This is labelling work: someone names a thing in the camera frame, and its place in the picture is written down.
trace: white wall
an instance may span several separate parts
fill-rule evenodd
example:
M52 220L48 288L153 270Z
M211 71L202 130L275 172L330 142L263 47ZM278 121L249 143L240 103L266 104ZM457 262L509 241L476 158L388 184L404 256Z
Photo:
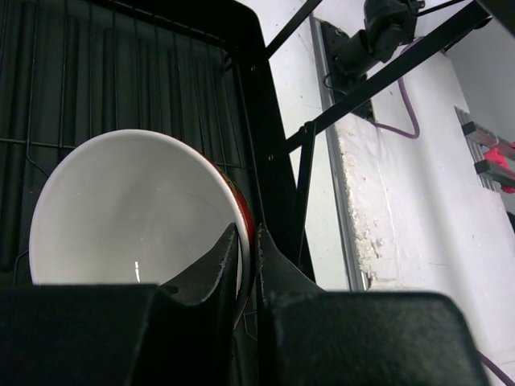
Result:
M474 121L515 142L515 39L492 20L447 54ZM515 194L501 194L506 209L515 212Z

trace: red object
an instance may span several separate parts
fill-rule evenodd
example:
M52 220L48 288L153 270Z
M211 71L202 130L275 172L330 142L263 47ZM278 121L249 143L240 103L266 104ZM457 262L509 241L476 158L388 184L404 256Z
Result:
M499 166L505 167L506 169L509 169L508 161L506 161L506 157L499 153L499 149L494 147L493 149L490 149L486 153L484 153L484 159L487 159L493 163L496 163ZM503 184L501 184L501 189L505 191L506 193L515 193L515 187L507 187Z

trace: purple cable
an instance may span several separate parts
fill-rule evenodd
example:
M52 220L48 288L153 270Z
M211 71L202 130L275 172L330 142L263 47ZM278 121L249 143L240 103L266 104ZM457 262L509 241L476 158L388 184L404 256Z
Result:
M486 356L484 356L481 352L477 352L480 355L481 362L491 371L493 372L497 378L501 380L503 384L506 386L515 386L515 382L512 381L512 379L503 372L498 366L494 364L490 359L488 359Z
M421 38L417 38L416 40L405 46L404 49L401 51L401 55L404 52L408 51L412 46L414 46L420 39ZM390 125L384 125L382 123L374 123L374 125L378 129L385 129L409 139L417 139L420 136L420 125L418 124L417 116L415 115L415 111L413 110L413 106L411 105L410 97L408 96L408 92L406 91L404 78L399 78L397 83L399 84L399 89L401 90L402 101L404 102L406 110L408 110L408 115L410 116L411 124L413 125L413 133L407 133L406 131L402 131Z

